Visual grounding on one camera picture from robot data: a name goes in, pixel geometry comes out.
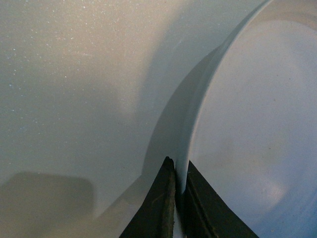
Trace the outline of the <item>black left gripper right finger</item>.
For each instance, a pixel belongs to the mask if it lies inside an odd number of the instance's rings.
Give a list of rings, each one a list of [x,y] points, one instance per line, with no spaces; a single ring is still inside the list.
[[[256,238],[190,161],[181,195],[181,224],[188,238]]]

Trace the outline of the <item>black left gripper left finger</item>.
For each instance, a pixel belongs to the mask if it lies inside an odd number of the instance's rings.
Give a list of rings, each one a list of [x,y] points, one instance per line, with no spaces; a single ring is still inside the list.
[[[120,237],[173,237],[175,186],[174,162],[166,157],[144,202]]]

